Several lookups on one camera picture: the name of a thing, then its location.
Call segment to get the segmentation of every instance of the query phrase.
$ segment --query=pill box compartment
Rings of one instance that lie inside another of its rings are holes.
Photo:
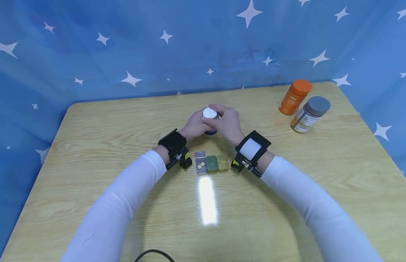
[[[229,169],[228,157],[226,155],[217,155],[217,168],[219,171],[227,171]]]
[[[208,173],[217,171],[217,158],[215,155],[208,155],[206,157],[206,166]]]
[[[206,152],[205,151],[194,152],[194,157],[196,158],[194,162],[196,164],[197,174],[202,175],[206,173],[207,172]]]

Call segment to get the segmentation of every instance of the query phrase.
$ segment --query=black cable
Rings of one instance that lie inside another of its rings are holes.
[[[137,257],[136,260],[134,260],[134,262],[139,262],[139,260],[140,260],[145,254],[147,254],[147,253],[158,253],[158,254],[160,254],[160,255],[166,257],[166,258],[169,260],[169,262],[175,262],[175,261],[172,259],[172,257],[170,257],[167,253],[165,253],[165,252],[163,252],[163,251],[160,251],[160,250],[157,250],[157,249],[149,249],[149,250],[146,250],[145,252],[143,252],[142,254],[140,254],[140,256]]]

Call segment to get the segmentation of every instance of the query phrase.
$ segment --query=supplement bottle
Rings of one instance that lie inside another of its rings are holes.
[[[280,112],[286,115],[293,114],[311,89],[312,84],[308,80],[296,79],[279,105]]]
[[[324,97],[311,97],[291,121],[291,129],[297,133],[307,132],[309,127],[313,126],[330,107],[330,102]]]
[[[211,119],[218,119],[219,116],[217,115],[217,112],[214,111],[211,108],[206,108],[203,110],[203,119],[207,119],[207,118],[211,118]],[[206,131],[204,132],[206,135],[214,135],[217,133],[217,130],[214,131]]]

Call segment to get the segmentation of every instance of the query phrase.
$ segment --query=orange bottle cap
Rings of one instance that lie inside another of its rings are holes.
[[[312,90],[312,84],[308,80],[296,79],[290,86],[290,90],[296,96],[306,96]]]

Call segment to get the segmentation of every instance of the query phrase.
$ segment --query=blue backdrop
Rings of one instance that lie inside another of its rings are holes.
[[[333,80],[406,176],[406,0],[0,0],[0,256],[68,106]]]

